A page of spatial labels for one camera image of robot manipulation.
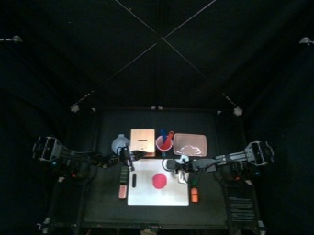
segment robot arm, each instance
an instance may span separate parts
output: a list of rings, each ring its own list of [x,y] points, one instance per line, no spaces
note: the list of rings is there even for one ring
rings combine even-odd
[[[250,142],[244,151],[219,155],[214,159],[199,159],[179,164],[176,160],[167,160],[167,169],[186,172],[196,172],[204,170],[214,172],[219,166],[235,163],[248,162],[254,166],[263,166],[268,162],[274,162],[274,151],[267,142]]]

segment red circle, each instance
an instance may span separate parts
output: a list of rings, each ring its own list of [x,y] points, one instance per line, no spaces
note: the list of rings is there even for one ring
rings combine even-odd
[[[164,174],[155,174],[152,177],[152,186],[156,189],[161,189],[167,185],[167,177]]]

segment cup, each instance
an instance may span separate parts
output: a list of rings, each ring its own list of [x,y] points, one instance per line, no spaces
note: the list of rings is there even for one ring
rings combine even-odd
[[[166,151],[168,151],[171,149],[171,147],[172,147],[172,140],[171,140],[171,145],[168,146],[167,149],[161,148],[161,146],[163,146],[163,138],[161,138],[161,136],[157,136],[157,138],[156,138],[156,148],[157,148],[157,150],[160,152],[166,152]]]

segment light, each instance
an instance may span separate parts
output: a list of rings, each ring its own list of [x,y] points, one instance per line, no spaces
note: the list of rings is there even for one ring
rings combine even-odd
[[[13,41],[13,42],[23,42],[23,39],[20,36],[13,36],[12,39],[0,39],[0,41]]]
[[[304,43],[304,44],[307,44],[307,46],[308,46],[308,45],[310,45],[310,43],[311,43],[311,44],[314,44],[314,41],[312,41],[312,40],[310,40],[310,38],[308,38],[308,37],[303,37],[303,38],[300,39],[299,43]]]

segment black wall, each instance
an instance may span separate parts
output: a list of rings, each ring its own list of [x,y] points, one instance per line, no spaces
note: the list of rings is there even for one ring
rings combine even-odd
[[[295,56],[247,109],[248,140],[268,140],[275,163],[263,168],[258,197],[266,227],[276,234],[314,230],[314,48]]]

